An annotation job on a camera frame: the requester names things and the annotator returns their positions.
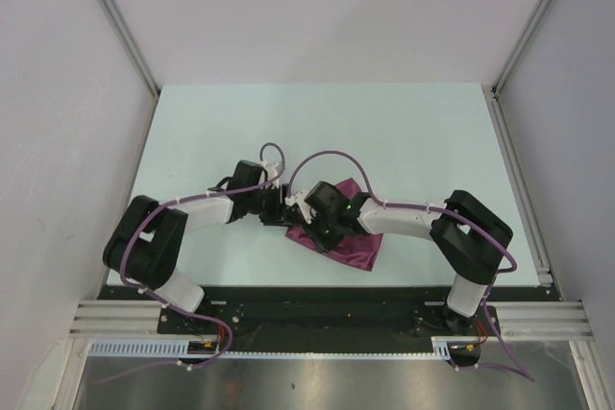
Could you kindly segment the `purple cloth napkin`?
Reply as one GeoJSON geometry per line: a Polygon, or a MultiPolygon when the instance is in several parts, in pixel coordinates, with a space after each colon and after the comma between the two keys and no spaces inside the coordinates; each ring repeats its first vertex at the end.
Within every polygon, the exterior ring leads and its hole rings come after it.
{"type": "MultiPolygon", "coordinates": [[[[333,185],[349,199],[359,192],[364,192],[353,179],[346,179],[345,181],[333,185]]],[[[366,192],[364,193],[366,202],[369,195],[366,192]]],[[[304,224],[305,223],[294,224],[290,226],[285,233],[285,237],[308,250],[319,253],[316,250],[314,242],[303,230],[304,224]]],[[[344,237],[337,249],[329,253],[320,254],[345,266],[370,272],[373,270],[380,251],[381,241],[382,236],[380,234],[370,234],[365,231],[364,234],[344,237]]]]}

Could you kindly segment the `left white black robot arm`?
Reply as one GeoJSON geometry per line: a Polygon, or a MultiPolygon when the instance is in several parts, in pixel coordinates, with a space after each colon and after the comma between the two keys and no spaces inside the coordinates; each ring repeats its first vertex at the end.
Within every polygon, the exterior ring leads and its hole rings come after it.
{"type": "Polygon", "coordinates": [[[134,197],[103,251],[104,264],[157,300],[179,307],[178,319],[189,331],[206,330],[212,310],[203,303],[205,291],[177,268],[184,235],[261,214],[282,197],[284,167],[282,160],[241,160],[231,176],[204,194],[166,206],[145,195],[134,197]]]}

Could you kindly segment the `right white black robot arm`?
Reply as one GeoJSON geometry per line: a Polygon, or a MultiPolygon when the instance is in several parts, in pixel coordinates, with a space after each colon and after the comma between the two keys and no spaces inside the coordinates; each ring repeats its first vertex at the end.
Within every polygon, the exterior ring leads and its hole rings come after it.
{"type": "Polygon", "coordinates": [[[395,234],[431,241],[455,272],[442,308],[445,327],[463,335],[478,322],[484,293],[498,274],[513,230],[472,194],[456,190],[441,204],[379,202],[366,192],[347,198],[320,181],[296,195],[301,228],[323,253],[346,238],[395,234]]]}

